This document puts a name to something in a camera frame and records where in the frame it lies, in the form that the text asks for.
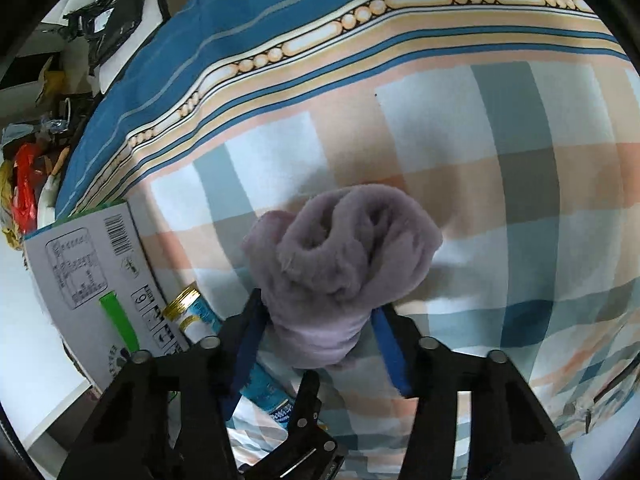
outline blue packaging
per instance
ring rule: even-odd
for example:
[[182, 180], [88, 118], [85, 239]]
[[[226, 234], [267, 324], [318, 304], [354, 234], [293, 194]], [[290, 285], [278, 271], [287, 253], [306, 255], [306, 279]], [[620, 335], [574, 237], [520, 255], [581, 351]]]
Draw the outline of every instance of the blue packaging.
[[[222, 328], [222, 321], [200, 294], [195, 283], [185, 288], [167, 305], [162, 314], [176, 322], [192, 343], [197, 343], [208, 335], [217, 335]], [[294, 400], [258, 363], [249, 372], [249, 381], [240, 393], [286, 429]]]

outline gold can lid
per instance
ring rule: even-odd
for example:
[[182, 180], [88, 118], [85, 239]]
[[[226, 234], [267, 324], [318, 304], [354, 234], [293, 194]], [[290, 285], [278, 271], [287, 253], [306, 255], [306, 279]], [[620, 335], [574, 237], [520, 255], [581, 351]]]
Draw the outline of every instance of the gold can lid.
[[199, 297], [200, 291], [196, 288], [196, 282], [193, 282], [164, 308], [162, 315], [170, 321], [175, 321], [181, 314], [185, 313]]
[[193, 314], [190, 314], [187, 317], [185, 317], [180, 322], [180, 325], [178, 326], [178, 328], [180, 329], [180, 332], [184, 332], [184, 330], [194, 321], [202, 321], [202, 320], [198, 316], [195, 316]]

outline purple towel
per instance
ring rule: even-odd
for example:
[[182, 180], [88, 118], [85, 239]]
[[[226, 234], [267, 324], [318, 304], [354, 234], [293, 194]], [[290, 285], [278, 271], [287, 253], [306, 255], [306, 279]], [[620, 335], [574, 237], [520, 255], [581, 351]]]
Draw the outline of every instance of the purple towel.
[[322, 193], [297, 215], [265, 213], [242, 248], [283, 357], [319, 368], [356, 345], [372, 309], [424, 279], [441, 243], [413, 198], [367, 184]]

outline beige border pattern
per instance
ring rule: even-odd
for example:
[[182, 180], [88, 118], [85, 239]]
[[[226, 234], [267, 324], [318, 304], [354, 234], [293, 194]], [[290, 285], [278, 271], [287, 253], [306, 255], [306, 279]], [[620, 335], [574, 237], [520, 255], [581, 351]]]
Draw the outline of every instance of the beige border pattern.
[[527, 9], [547, 8], [561, 10], [579, 16], [594, 18], [594, 13], [584, 0], [353, 0], [350, 4], [329, 16], [292, 30], [244, 56], [221, 60], [205, 70], [185, 97], [157, 120], [132, 131], [121, 148], [96, 175], [76, 203], [74, 210], [87, 203], [92, 189], [100, 189], [140, 144], [161, 136], [169, 128], [191, 115], [198, 103], [222, 84], [251, 72], [281, 64], [300, 57], [304, 53], [331, 42], [373, 20], [393, 11], [409, 9], [445, 10], [452, 7], [486, 8], [486, 6], [516, 7]]

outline checkered bedsheet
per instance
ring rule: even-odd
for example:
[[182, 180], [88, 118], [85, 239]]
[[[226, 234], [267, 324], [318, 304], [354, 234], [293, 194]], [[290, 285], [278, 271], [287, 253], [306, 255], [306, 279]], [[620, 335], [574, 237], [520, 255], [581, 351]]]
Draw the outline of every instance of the checkered bedsheet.
[[[263, 212], [399, 187], [445, 241], [398, 312], [454, 350], [507, 352], [569, 442], [637, 386], [593, 403], [640, 350], [639, 100], [583, 0], [193, 0], [92, 118], [58, 212], [126, 197], [167, 297], [197, 280], [226, 317], [253, 286], [239, 247]], [[293, 393], [271, 337], [258, 357]], [[415, 401], [370, 326], [321, 378], [342, 478], [394, 478]], [[233, 426], [239, 462], [285, 437], [246, 400]]]

